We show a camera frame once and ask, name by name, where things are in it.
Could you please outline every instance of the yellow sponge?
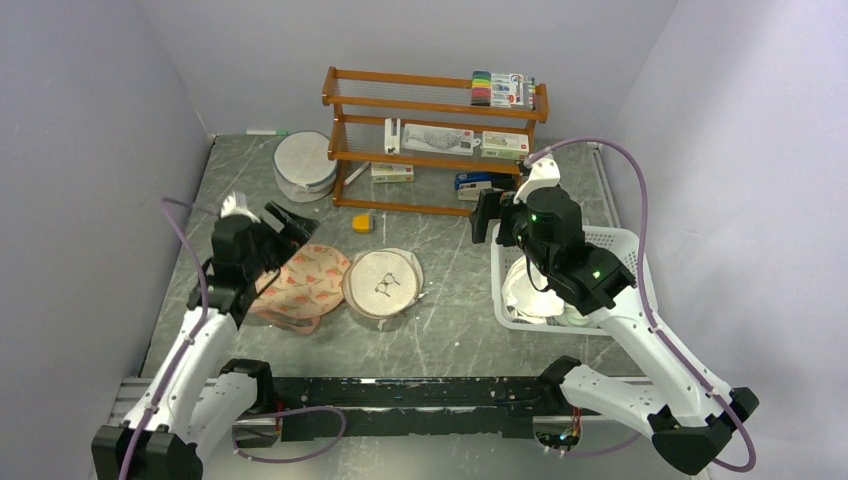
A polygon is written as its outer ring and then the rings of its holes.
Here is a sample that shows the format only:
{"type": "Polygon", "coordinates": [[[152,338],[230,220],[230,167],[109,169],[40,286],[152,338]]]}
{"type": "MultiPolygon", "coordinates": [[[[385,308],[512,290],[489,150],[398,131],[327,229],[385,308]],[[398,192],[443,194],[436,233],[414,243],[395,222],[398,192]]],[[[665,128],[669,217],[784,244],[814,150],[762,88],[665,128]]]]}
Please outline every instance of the yellow sponge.
{"type": "Polygon", "coordinates": [[[371,233],[374,230],[374,219],[371,215],[353,217],[353,231],[356,233],[371,233]]]}

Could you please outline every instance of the white basket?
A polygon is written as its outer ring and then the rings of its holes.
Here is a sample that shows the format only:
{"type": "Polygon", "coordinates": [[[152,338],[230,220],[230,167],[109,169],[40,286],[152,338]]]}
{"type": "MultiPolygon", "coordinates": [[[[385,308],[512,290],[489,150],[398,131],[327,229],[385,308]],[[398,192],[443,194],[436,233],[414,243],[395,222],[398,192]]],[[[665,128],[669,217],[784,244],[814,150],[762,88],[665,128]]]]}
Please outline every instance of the white basket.
{"type": "MultiPolygon", "coordinates": [[[[536,325],[527,323],[523,320],[516,319],[507,311],[501,293],[506,273],[513,262],[521,258],[524,253],[518,247],[504,248],[497,243],[495,239],[498,237],[500,224],[495,226],[492,232],[492,300],[495,303],[495,317],[498,322],[506,328],[513,330],[528,330],[531,332],[551,332],[551,333],[573,333],[580,335],[609,335],[602,329],[596,326],[565,326],[556,323],[553,319],[548,319],[547,324],[536,325]]],[[[592,227],[583,226],[583,231],[586,233],[586,241],[597,245],[601,248],[606,248],[611,251],[621,260],[624,265],[636,275],[636,254],[639,248],[639,237],[630,230],[621,228],[607,227],[592,227]]],[[[651,281],[651,269],[648,267],[648,261],[645,259],[645,282],[648,290],[648,302],[651,308],[657,311],[657,297],[654,294],[654,284],[651,281]]],[[[632,312],[633,316],[637,316],[640,312],[632,312]]]]}

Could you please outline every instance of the gray marble surface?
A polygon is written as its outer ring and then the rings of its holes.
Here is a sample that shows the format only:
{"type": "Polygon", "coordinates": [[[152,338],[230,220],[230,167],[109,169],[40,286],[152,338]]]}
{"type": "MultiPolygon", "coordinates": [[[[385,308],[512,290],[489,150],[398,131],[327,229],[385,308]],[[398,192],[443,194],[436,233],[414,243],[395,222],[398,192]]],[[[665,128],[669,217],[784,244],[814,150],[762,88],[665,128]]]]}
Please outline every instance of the gray marble surface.
{"type": "MultiPolygon", "coordinates": [[[[300,215],[317,218],[321,227],[313,243],[332,245],[349,258],[383,247],[414,252],[424,268],[425,296],[403,315],[377,323],[359,317],[344,303],[324,316],[309,336],[267,325],[250,315],[219,364],[233,357],[264,360],[275,376],[488,376],[538,375],[560,355],[570,355],[606,375],[641,375],[639,368],[610,338],[509,330],[494,317],[489,245],[471,243],[466,218],[373,211],[376,229],[356,234],[351,219],[364,213],[334,208],[330,197],[290,202],[278,189],[271,160],[281,137],[224,135],[212,149],[197,202],[219,206],[232,190],[248,195],[258,212],[276,201],[300,215]]],[[[587,147],[555,154],[562,185],[578,201],[587,224],[610,226],[597,166],[587,147]]],[[[462,206],[453,191],[456,171],[416,169],[412,184],[372,185],[363,174],[345,196],[377,201],[400,200],[462,206]]],[[[193,214],[187,234],[201,258],[211,253],[213,220],[193,214]]],[[[153,376],[179,331],[196,274],[185,251],[179,255],[143,376],[153,376]]]]}

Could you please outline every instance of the marker set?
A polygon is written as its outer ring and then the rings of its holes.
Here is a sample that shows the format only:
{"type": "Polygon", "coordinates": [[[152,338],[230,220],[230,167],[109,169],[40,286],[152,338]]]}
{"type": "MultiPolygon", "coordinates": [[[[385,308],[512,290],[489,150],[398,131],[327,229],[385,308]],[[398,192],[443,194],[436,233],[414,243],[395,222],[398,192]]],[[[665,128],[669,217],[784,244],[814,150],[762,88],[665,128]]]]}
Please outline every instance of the marker set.
{"type": "Polygon", "coordinates": [[[536,109],[536,79],[520,73],[475,70],[471,76],[471,105],[536,109]]]}

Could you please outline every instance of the patterned fabric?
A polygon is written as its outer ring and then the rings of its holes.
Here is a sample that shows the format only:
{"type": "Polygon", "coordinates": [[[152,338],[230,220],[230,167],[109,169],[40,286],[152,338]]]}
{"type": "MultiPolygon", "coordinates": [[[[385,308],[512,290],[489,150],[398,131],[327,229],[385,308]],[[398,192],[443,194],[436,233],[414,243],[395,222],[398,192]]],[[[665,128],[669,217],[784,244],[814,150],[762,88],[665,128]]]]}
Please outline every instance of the patterned fabric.
{"type": "MultiPolygon", "coordinates": [[[[280,271],[280,277],[257,298],[250,311],[279,326],[300,333],[311,333],[321,315],[336,308],[342,300],[342,278],[350,261],[341,252],[326,245],[306,245],[280,271]],[[279,316],[311,320],[311,328],[300,322],[286,322],[279,316]]],[[[267,273],[256,282],[257,290],[273,278],[267,273]]]]}

